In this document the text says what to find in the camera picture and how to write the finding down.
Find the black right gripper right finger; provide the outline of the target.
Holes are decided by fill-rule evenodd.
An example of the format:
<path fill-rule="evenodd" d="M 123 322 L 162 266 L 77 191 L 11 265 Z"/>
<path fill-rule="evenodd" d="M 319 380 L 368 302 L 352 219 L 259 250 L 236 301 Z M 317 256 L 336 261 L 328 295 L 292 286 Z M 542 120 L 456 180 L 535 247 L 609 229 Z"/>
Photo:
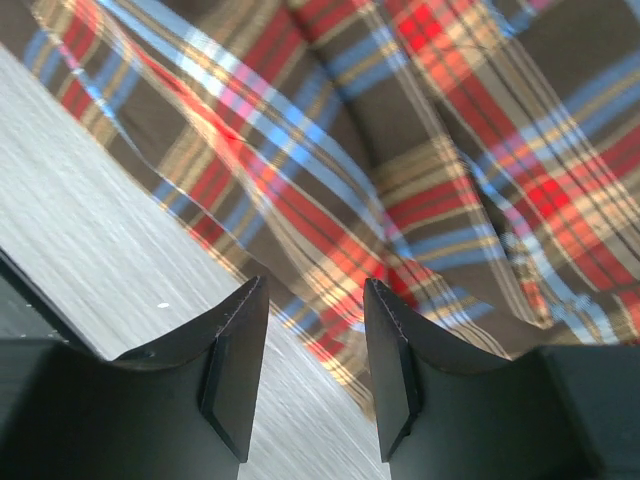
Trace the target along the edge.
<path fill-rule="evenodd" d="M 395 479 L 635 479 L 639 350 L 545 346 L 509 361 L 364 287 L 382 460 Z"/>

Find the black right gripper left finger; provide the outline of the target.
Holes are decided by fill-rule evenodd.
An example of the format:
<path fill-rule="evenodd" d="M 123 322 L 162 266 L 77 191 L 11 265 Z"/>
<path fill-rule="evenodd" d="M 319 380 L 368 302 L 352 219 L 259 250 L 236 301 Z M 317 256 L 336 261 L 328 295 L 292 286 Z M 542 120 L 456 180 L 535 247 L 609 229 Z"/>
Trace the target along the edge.
<path fill-rule="evenodd" d="M 1 343 L 5 479 L 234 479 L 249 455 L 268 323 L 255 277 L 112 361 Z"/>

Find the red brown plaid shirt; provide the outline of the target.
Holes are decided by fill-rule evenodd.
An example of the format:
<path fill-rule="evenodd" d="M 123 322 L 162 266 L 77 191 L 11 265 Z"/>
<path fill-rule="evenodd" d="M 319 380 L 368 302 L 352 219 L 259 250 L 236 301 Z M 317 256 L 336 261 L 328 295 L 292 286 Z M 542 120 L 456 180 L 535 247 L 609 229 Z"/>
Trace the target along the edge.
<path fill-rule="evenodd" d="M 639 339 L 635 1 L 5 1 L 1 43 L 373 412 L 363 287 Z"/>

